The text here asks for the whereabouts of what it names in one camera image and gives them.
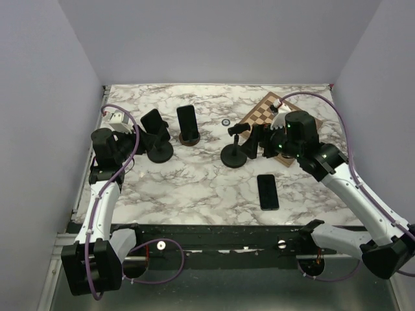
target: screw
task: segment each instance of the screw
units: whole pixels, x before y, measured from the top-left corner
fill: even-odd
[[[285,249],[287,247],[287,243],[284,240],[279,240],[278,241],[278,248],[279,249]]]
[[[162,251],[165,248],[166,248],[166,243],[164,241],[160,241],[160,242],[157,243],[157,249],[159,251]]]

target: black metal frame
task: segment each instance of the black metal frame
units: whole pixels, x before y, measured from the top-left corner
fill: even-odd
[[[186,252],[185,269],[296,269],[298,255],[316,255],[317,247],[299,240],[302,225],[112,225],[118,229],[134,229],[137,245],[156,238],[170,238],[179,243]],[[67,233],[77,234],[81,225],[69,223]],[[362,226],[345,226],[352,231],[365,231]],[[177,247],[167,243],[163,251],[155,244],[149,246],[151,270],[175,270],[180,266],[181,254]],[[335,254],[323,249],[323,255]],[[141,249],[131,256],[143,256]],[[131,270],[145,263],[124,263],[128,275]]]

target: round stand base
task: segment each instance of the round stand base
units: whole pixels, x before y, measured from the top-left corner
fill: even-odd
[[[154,163],[167,162],[173,156],[173,146],[166,141],[159,148],[153,148],[147,152],[147,157]]]
[[[184,141],[182,137],[182,133],[179,134],[179,141],[182,145],[187,147],[192,147],[196,145],[200,141],[200,134],[196,139],[191,139],[190,141]]]
[[[220,153],[220,159],[223,164],[230,168],[239,168],[246,163],[246,155],[241,151],[241,147],[238,146],[236,154],[232,155],[233,144],[229,144],[222,149]]]

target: small round object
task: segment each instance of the small round object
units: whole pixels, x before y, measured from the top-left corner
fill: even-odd
[[[284,240],[278,241],[278,248],[279,249],[285,249],[287,247],[287,243]]]
[[[159,251],[162,251],[163,249],[165,249],[166,248],[166,243],[164,242],[164,241],[159,241],[158,243],[157,243],[157,249],[159,250]]]
[[[222,125],[223,126],[229,126],[229,125],[231,125],[231,121],[229,121],[229,119],[223,119],[222,120]]]

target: floor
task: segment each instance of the floor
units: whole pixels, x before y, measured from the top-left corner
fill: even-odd
[[[221,124],[239,122],[269,91],[283,96],[312,91],[331,100],[328,86],[228,86],[228,85],[128,85],[113,86],[108,103],[132,112],[139,122],[157,108],[169,123],[174,155],[155,164],[146,155],[136,156],[126,175],[112,222],[126,224],[304,225],[317,218],[333,225],[360,225],[360,221],[334,193],[303,172],[295,162],[287,168],[275,159],[258,157],[241,168],[225,167],[220,151],[233,139]],[[310,96],[293,97],[292,104],[323,121],[320,140],[345,151],[335,112]],[[192,104],[198,120],[200,142],[180,144],[176,108]],[[262,211],[256,177],[276,177],[279,210]],[[77,212],[83,222],[89,202],[86,183]]]

